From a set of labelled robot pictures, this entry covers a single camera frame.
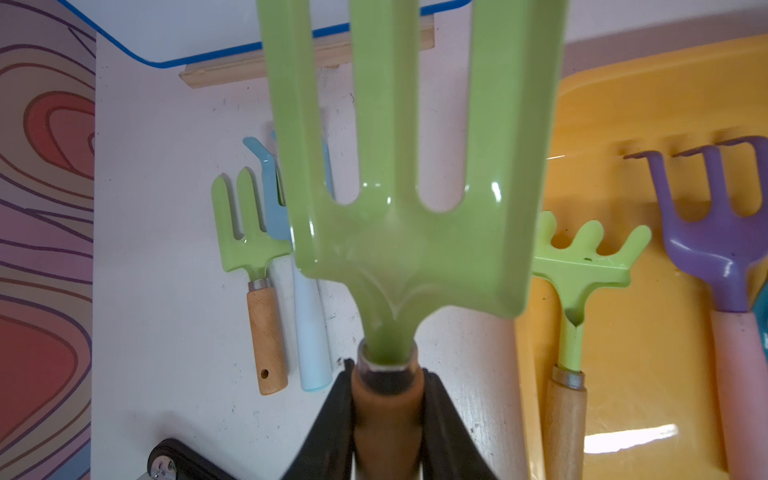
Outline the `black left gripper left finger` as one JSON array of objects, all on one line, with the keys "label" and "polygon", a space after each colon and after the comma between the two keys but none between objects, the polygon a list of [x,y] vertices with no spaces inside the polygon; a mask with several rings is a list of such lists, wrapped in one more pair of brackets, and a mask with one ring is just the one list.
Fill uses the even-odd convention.
[{"label": "black left gripper left finger", "polygon": [[302,447],[283,479],[348,480],[353,472],[354,404],[352,373],[355,363],[344,360]]}]

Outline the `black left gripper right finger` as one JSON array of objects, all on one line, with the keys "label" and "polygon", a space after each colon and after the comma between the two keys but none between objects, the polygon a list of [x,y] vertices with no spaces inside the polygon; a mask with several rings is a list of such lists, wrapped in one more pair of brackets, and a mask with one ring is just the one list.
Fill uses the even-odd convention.
[{"label": "black left gripper right finger", "polygon": [[423,369],[423,479],[497,479],[465,427],[443,382]]}]

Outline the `green fork wooden handle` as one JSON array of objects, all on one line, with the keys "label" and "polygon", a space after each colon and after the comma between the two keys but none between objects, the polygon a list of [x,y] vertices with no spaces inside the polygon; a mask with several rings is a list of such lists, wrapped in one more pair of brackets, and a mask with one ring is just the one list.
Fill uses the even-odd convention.
[{"label": "green fork wooden handle", "polygon": [[257,9],[297,264],[344,284],[362,321],[356,462],[367,479],[411,479],[426,431],[419,324],[445,306],[526,308],[568,5],[473,3],[465,185],[446,212],[418,189],[419,4],[349,5],[361,190],[346,205],[325,184],[309,4]]}]

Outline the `light blue fork rake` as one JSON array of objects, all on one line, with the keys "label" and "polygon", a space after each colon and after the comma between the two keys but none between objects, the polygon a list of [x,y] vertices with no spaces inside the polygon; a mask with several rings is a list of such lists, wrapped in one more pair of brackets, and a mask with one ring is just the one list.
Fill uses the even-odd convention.
[{"label": "light blue fork rake", "polygon": [[[292,239],[287,208],[282,199],[278,164],[273,154],[255,137],[243,139],[244,145],[259,159],[266,232],[275,240]],[[332,382],[332,364],[325,318],[318,283],[306,277],[292,256],[295,329],[301,387],[316,392]]]}]

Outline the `green rake wooden handle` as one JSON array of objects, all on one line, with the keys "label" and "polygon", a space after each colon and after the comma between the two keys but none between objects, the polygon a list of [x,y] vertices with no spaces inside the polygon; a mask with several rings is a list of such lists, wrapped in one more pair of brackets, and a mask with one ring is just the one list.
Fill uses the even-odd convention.
[{"label": "green rake wooden handle", "polygon": [[268,267],[290,253],[286,240],[275,240],[261,228],[253,173],[242,169],[231,189],[223,175],[211,187],[222,269],[242,269],[248,276],[246,295],[258,388],[271,395],[288,385],[288,367],[277,291]]},{"label": "green rake wooden handle", "polygon": [[586,304],[598,289],[630,285],[631,267],[652,233],[640,225],[617,252],[601,255],[598,247],[604,228],[600,221],[583,224],[564,248],[553,245],[556,229],[552,212],[538,215],[532,273],[554,287],[561,306],[557,363],[548,379],[543,417],[544,466],[549,479],[581,479],[588,402],[581,370]]}]

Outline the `yellow plastic storage tray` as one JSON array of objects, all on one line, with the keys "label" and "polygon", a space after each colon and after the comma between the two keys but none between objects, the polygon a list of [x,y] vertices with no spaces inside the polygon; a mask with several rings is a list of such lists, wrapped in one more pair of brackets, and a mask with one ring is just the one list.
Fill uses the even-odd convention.
[{"label": "yellow plastic storage tray", "polygon": [[[704,159],[687,150],[744,136],[767,139],[767,39],[753,36],[648,56],[562,80],[556,101],[543,211],[568,246],[598,220],[601,255],[646,225],[650,243],[626,288],[601,288],[586,304],[581,370],[588,392],[581,479],[730,478],[715,378],[707,283],[678,269],[664,247],[649,165],[658,151],[677,214],[704,219]],[[721,150],[728,197],[739,216],[767,208],[748,144]],[[561,306],[535,277],[516,323],[529,477],[548,478],[543,417],[557,363]]]}]

